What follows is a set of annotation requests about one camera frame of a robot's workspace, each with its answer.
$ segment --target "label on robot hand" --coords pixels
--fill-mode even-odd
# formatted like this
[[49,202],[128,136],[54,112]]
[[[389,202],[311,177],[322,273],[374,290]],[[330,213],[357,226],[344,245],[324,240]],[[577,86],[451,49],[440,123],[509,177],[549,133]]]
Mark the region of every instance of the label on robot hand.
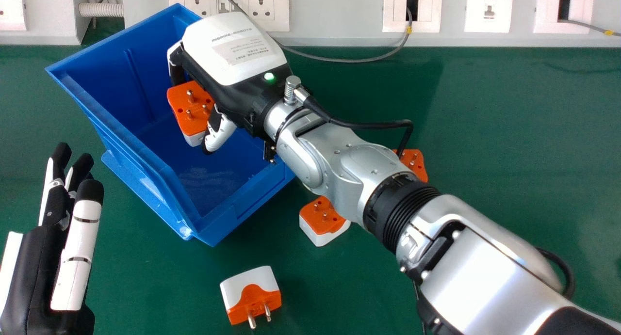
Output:
[[213,50],[231,66],[273,54],[270,46],[261,35],[235,39],[235,41],[219,44],[213,47]]

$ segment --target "green table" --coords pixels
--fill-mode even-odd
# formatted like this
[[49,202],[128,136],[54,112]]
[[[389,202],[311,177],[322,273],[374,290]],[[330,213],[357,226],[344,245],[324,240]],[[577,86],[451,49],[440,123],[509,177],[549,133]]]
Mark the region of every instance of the green table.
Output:
[[[100,21],[91,44],[116,32]],[[104,148],[44,67],[80,50],[0,47],[0,244],[37,221],[47,158]],[[385,48],[310,48],[364,57]],[[318,99],[349,119],[411,118],[430,181],[576,272],[580,306],[621,319],[621,50],[406,48],[365,65],[289,57]],[[396,147],[399,132],[361,132]],[[298,227],[312,200],[293,181],[217,247],[184,242],[102,163],[106,187],[88,304],[98,335],[248,334],[219,283],[272,266],[283,306],[257,334],[419,334],[411,283],[352,226],[316,248]]]

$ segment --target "robotic hand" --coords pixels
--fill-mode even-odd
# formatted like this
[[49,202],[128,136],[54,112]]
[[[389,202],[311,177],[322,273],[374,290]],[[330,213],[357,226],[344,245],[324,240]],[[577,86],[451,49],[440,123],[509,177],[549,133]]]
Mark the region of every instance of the robotic hand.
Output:
[[10,232],[0,269],[0,331],[4,335],[91,335],[85,304],[102,184],[93,158],[82,154],[65,176],[71,149],[60,143],[47,162],[38,227]]
[[[187,71],[214,97],[218,118],[273,143],[310,191],[396,255],[420,290],[419,315],[433,333],[621,335],[621,324],[563,297],[552,267],[528,242],[332,118],[242,13],[189,26],[169,50],[169,67],[173,84]],[[230,136],[208,130],[210,152]]]

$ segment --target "blue plastic container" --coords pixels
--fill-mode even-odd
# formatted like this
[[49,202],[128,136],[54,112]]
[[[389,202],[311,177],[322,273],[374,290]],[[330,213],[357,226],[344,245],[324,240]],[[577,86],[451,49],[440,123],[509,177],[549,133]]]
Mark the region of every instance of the blue plastic container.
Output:
[[238,129],[206,156],[166,101],[166,50],[199,19],[179,4],[47,68],[91,120],[101,160],[180,237],[215,246],[293,178]]

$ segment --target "white corrugated tube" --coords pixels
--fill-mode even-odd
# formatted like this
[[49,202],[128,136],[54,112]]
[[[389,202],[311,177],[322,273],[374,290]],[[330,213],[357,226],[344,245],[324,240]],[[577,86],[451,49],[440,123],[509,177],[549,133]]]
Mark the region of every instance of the white corrugated tube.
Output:
[[82,17],[123,17],[123,4],[80,3]]

